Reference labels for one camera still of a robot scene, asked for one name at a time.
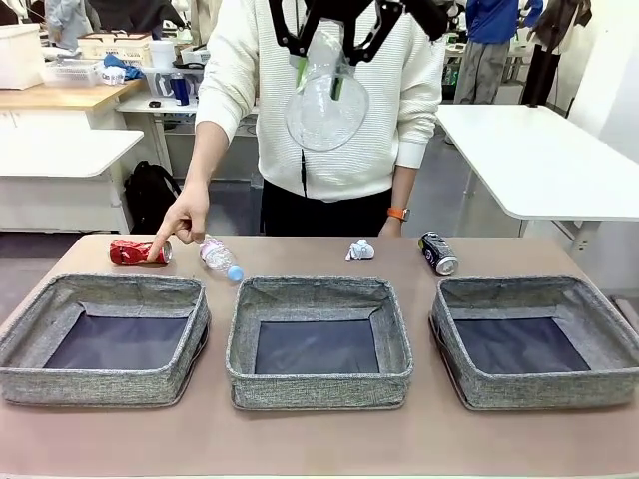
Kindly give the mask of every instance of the table surface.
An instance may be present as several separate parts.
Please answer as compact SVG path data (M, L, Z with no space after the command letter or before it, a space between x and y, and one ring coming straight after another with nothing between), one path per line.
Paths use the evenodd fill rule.
M639 165L547 108L441 105L437 118L512 217L639 221Z
M639 471L636 403L569 412L471 412L461 406L426 324L437 278L415 239L372 239L375 259L362 262L343 260L351 239L223 239L247 276L387 279L397 293L414 356L406 404L397 410L243 412L231 404L225 371L237 287L206 272L195 245L174 239L174 260L166 267L111 265L107 250L114 238L121 237L83 237L48 277L148 273L204 281L213 328L192 381L182 400L164 409L55 409L0 401L2 473L580 476ZM460 259L459 275L581 274L544 239L452 239L450 244Z
M125 130L87 130L75 135L46 129L0 129L0 145L8 160L0 162L0 177L95 177L143 136Z
M43 85L26 90L0 90L0 110L97 110L109 101L139 89L146 80L124 85L90 88L53 88Z
M463 57L463 52L466 48L465 43L453 43L446 45L446 57ZM532 48L530 45L516 45L510 46L508 50L508 56L511 58L524 58L532 56Z
M149 102L160 102L160 108L151 108ZM149 91L142 91L132 95L118 105L116 110L122 113L184 113L186 115L198 112L198 101L190 99L189 105L181 107L174 98L155 98ZM253 107L251 115L257 115L259 107Z

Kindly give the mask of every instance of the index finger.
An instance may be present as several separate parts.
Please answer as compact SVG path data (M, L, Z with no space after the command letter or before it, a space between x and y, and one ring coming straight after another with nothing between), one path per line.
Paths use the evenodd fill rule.
M171 225L167 222L163 222L160 226L160 229L156 233L156 237L153 240L153 244L151 245L151 249L149 249L149 255L147 257L148 262L153 262L160 254L160 249L164 246L165 242L169 239L169 237L173 234L171 230Z

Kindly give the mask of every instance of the person in blue jacket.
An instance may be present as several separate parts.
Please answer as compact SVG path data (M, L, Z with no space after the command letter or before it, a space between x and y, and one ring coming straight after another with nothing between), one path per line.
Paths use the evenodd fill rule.
M532 27L543 0L528 0L524 27ZM468 44L464 50L455 92L456 104L492 104L508 58L510 39L519 25L519 0L468 0Z

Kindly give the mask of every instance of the black can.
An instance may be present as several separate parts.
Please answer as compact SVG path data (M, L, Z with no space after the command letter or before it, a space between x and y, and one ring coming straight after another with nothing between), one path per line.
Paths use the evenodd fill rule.
M432 270L440 276L450 276L457 271L459 259L443 238L428 232L419 239L419 248Z

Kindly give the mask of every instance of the plastic basket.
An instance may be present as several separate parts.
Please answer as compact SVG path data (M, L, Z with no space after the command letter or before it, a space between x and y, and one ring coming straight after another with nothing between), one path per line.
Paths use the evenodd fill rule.
M62 60L45 66L42 78L51 87L95 87L100 84L102 62Z
M200 84L204 78L204 70L181 70L178 68L143 68L143 73L149 82L151 95L156 98L173 98L173 88L171 87L171 75L181 73L187 82L189 96L196 98Z
M0 89L24 90L42 83L44 57L38 25L0 27Z
M150 43L148 33L90 33L78 38L78 47L88 60L103 60L109 54L115 55L125 64L133 67L150 67Z

